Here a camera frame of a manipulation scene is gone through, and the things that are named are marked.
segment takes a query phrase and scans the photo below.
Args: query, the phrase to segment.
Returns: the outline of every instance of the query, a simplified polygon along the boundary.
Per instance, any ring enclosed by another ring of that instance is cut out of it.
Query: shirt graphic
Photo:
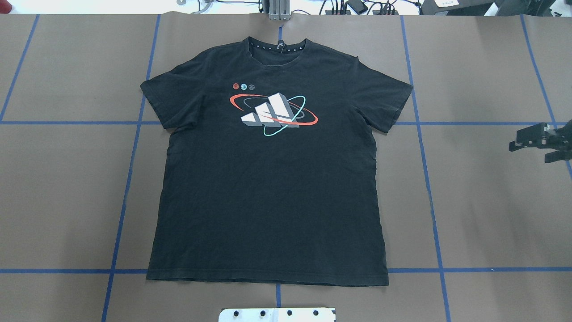
[[[241,99],[240,104],[236,102],[237,99]],[[276,135],[287,127],[299,128],[318,122],[318,117],[304,107],[306,97],[303,95],[286,99],[281,93],[270,96],[238,94],[231,97],[231,104],[241,111],[253,110],[240,119],[248,126],[264,127],[265,136]],[[267,127],[276,128],[276,131],[267,130]]]

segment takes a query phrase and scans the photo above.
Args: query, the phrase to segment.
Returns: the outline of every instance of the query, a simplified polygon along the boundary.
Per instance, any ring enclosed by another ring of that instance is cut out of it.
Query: t-shirt
[[[390,130],[410,84],[248,37],[141,89],[176,128],[147,279],[388,285],[371,127]]]

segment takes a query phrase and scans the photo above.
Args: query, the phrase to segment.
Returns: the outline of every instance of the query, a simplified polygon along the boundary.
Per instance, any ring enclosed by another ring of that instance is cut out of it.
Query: white label
[[[459,1],[457,1],[457,0],[435,0],[435,3],[437,4],[437,7],[440,7],[440,8],[452,7],[452,6],[458,6],[459,5]]]

